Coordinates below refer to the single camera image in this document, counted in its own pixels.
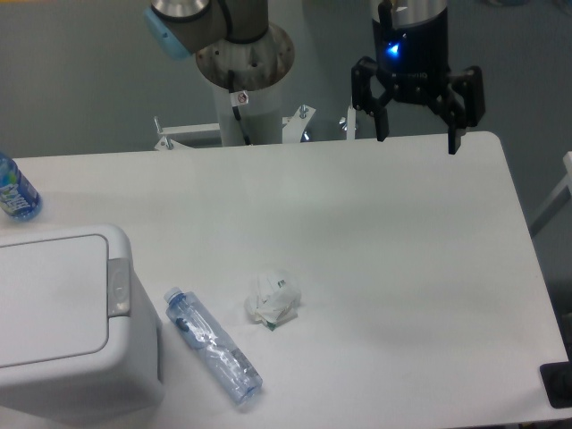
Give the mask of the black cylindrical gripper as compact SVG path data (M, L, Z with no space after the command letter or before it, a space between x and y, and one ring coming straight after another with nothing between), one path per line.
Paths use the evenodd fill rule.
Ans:
M352 106L374 119L376 139L384 141L389 99L386 93L374 97L376 73L398 102L425 105L432 99L429 107L446 123L448 153L455 155L467 129L484 116L484 78L479 66L449 74L448 3L373 1L371 15L377 63L364 56L351 68Z

